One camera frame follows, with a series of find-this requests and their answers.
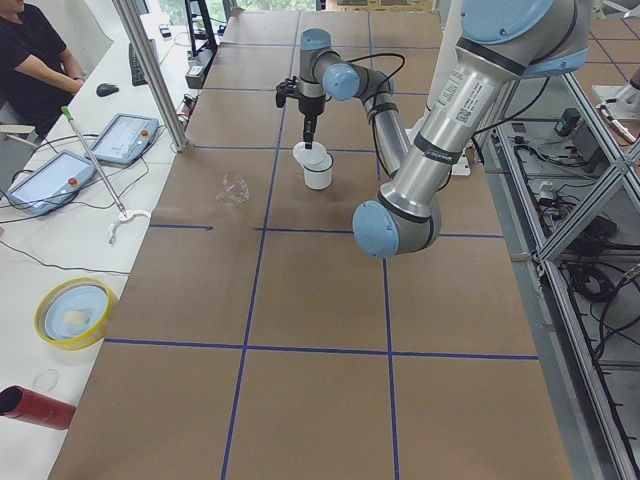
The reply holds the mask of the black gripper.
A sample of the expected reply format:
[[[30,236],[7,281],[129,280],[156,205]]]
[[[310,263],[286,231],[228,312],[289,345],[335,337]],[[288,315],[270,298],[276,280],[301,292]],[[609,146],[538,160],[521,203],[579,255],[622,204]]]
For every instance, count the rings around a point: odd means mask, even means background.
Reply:
[[[312,149],[317,126],[317,116],[321,115],[325,109],[325,96],[301,96],[298,99],[298,109],[305,116],[303,126],[304,148]]]

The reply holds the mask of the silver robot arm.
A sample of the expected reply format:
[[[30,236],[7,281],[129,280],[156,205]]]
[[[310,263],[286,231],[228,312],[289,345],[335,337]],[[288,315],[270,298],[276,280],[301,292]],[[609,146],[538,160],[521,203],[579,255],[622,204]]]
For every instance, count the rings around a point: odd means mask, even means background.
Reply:
[[[459,18],[456,64],[413,139],[401,127],[386,75],[344,61],[325,30],[301,35],[294,96],[305,116],[305,142],[327,96],[359,99],[378,136],[391,179],[352,220],[357,244],[371,256],[413,253],[436,240],[436,192],[506,83],[572,72],[587,59],[589,1],[465,1]]]

